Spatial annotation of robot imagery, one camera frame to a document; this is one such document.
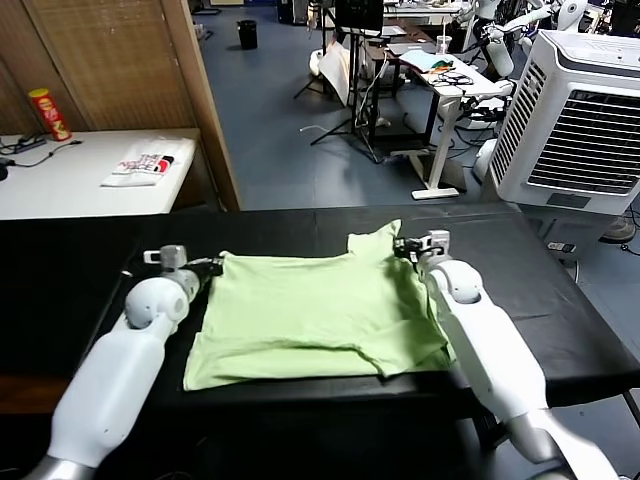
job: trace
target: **red chip can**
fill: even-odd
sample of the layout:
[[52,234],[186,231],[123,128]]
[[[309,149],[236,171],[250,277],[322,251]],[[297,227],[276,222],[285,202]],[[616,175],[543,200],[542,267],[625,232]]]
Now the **red chip can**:
[[49,126],[54,140],[62,142],[71,138],[71,132],[64,117],[58,110],[56,102],[53,100],[49,89],[37,88],[29,92],[29,96],[34,105],[42,115],[45,123]]

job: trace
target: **trash can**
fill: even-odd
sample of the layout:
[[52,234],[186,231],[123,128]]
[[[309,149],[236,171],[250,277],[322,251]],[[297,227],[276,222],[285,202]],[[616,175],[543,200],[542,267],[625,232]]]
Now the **trash can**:
[[241,20],[238,22],[238,35],[243,50],[258,48],[258,33],[255,20]]

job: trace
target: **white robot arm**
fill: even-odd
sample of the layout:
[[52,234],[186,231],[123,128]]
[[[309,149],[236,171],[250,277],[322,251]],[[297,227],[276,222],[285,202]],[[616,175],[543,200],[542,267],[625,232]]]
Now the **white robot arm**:
[[521,15],[504,26],[489,24],[485,27],[485,38],[488,40],[487,51],[496,71],[502,77],[513,72],[513,61],[504,43],[504,36],[515,34],[518,43],[528,55],[531,51],[531,39],[522,35],[522,29],[527,25],[558,14],[558,30],[577,32],[582,15],[587,8],[588,0],[554,0],[553,3],[539,3],[539,0],[529,1],[534,10]]
[[164,344],[221,259],[187,262],[184,247],[145,252],[160,277],[127,295],[124,314],[78,369],[53,414],[47,455],[28,480],[88,480],[131,432],[164,360]]
[[[578,480],[617,480],[607,458],[551,415],[544,374],[509,316],[491,302],[482,278],[448,255],[449,232],[398,238],[438,306],[438,318],[479,401],[504,423],[530,461],[563,458]],[[158,254],[155,261],[152,254]],[[222,259],[186,261],[180,246],[145,255],[163,274],[127,296],[124,315],[82,363],[53,416],[47,455],[27,480],[89,480],[129,435],[164,359],[164,344]]]
[[533,463],[562,459],[577,480],[617,480],[596,445],[555,420],[540,365],[511,318],[491,301],[480,274],[448,255],[449,232],[397,238],[394,250],[414,264],[473,393],[504,424],[518,451]]

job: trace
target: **white table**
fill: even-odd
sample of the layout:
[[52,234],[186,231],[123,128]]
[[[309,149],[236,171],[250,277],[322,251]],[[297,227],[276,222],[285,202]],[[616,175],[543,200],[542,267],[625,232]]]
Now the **white table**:
[[[132,146],[162,137],[189,141],[173,153],[173,164],[156,185],[100,186]],[[1,138],[11,144],[19,136]],[[81,145],[63,148],[33,168],[8,167],[9,176],[0,182],[0,220],[168,213],[199,150],[199,138],[195,128],[74,132],[73,139],[82,140]],[[16,163],[35,163],[62,143],[66,142],[48,140],[8,157]]]
[[416,190],[411,193],[414,200],[426,200],[430,198],[444,198],[444,197],[456,197],[458,191],[455,188],[439,188],[440,177],[442,176],[442,169],[447,160],[447,153],[449,152],[449,144],[454,133],[456,126],[456,119],[460,111],[460,103],[463,97],[471,97],[477,95],[499,95],[500,89],[495,83],[482,76],[476,69],[470,67],[464,62],[451,56],[453,59],[453,66],[456,73],[462,73],[473,80],[471,85],[442,85],[434,86],[433,82],[437,79],[437,74],[423,74],[420,77],[422,80],[434,91],[435,95],[440,97],[440,105],[445,112],[443,118],[442,132],[440,135],[440,143],[438,143],[438,149],[436,150],[431,172],[429,173],[429,180],[424,181],[424,168],[420,160],[411,156],[411,164],[416,170],[416,173],[420,176],[420,179],[425,185],[424,190]]

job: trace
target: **gray floor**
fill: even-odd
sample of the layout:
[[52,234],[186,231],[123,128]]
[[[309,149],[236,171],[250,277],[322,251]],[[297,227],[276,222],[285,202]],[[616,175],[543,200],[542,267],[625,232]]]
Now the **gray floor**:
[[[257,50],[239,49],[236,21],[241,19],[257,20]],[[305,28],[277,23],[274,7],[224,9],[198,21],[214,32],[202,51],[245,209],[414,203],[410,194],[420,182],[410,166],[374,165],[342,138],[310,147],[321,131],[299,132],[314,124],[331,128],[348,115],[335,100],[315,93],[292,99],[307,81],[309,54],[320,46],[319,32],[309,39]],[[398,125],[407,111],[412,125],[424,125],[429,95],[408,89],[398,103],[385,100],[382,115]],[[456,140],[456,148],[461,145]],[[457,160],[470,166],[473,152]],[[474,201],[478,195],[477,183],[466,173],[469,193],[457,201]],[[640,239],[632,247],[640,251]],[[598,245],[580,265],[579,284],[640,358],[640,258]],[[555,412],[567,426],[597,442],[620,473],[640,470],[640,431],[621,397]],[[491,478],[524,479],[536,471],[510,445],[480,463]]]

